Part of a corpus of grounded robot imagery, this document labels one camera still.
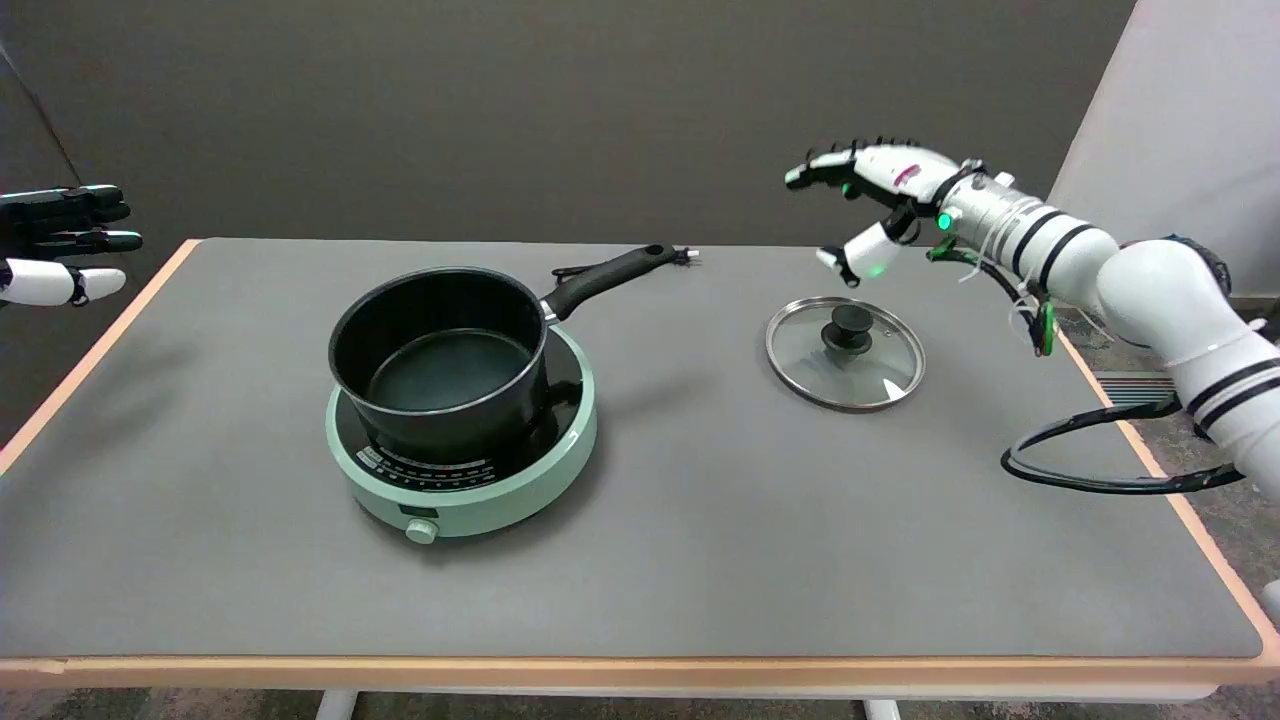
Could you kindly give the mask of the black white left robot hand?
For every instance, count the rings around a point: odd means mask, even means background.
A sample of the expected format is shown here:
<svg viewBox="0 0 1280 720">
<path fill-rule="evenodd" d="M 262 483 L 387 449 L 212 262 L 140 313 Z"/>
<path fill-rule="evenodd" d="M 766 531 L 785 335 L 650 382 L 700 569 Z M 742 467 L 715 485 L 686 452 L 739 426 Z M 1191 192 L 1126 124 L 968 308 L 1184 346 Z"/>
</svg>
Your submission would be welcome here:
<svg viewBox="0 0 1280 720">
<path fill-rule="evenodd" d="M 55 187 L 1 196 L 3 305 L 84 306 L 125 287 L 114 266 L 77 266 L 73 258 L 133 252 L 133 231 L 109 225 L 131 215 L 115 184 Z"/>
</svg>

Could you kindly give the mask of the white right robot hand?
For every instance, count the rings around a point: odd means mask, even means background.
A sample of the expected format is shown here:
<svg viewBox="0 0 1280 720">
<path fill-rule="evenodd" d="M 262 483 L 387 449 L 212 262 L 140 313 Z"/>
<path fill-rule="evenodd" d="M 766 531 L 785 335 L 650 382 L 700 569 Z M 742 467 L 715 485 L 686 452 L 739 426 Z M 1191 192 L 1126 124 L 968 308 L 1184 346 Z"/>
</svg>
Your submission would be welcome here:
<svg viewBox="0 0 1280 720">
<path fill-rule="evenodd" d="M 790 191 L 827 186 L 846 200 L 870 199 L 888 214 L 841 245 L 815 251 L 818 260 L 849 287 L 882 275 L 902 249 L 916 242 L 922 222 L 933 219 L 947 192 L 974 172 L 906 138 L 856 140 L 810 151 L 783 176 Z"/>
</svg>

